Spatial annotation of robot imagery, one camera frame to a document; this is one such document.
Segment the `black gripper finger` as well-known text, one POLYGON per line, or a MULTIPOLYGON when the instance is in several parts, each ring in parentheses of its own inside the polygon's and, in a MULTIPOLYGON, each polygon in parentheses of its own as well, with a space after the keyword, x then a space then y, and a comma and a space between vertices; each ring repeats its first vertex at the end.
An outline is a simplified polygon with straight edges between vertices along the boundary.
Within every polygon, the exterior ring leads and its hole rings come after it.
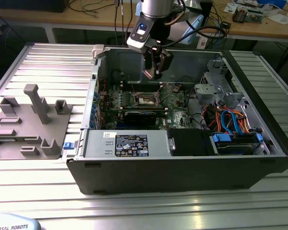
POLYGON ((173 54, 166 49, 161 49, 154 53, 154 76, 153 79, 158 80, 162 77, 162 73, 171 65, 173 54))
POLYGON ((146 70, 156 69, 155 54, 152 48, 147 48, 147 50, 143 54, 143 59, 144 59, 144 69, 146 70))

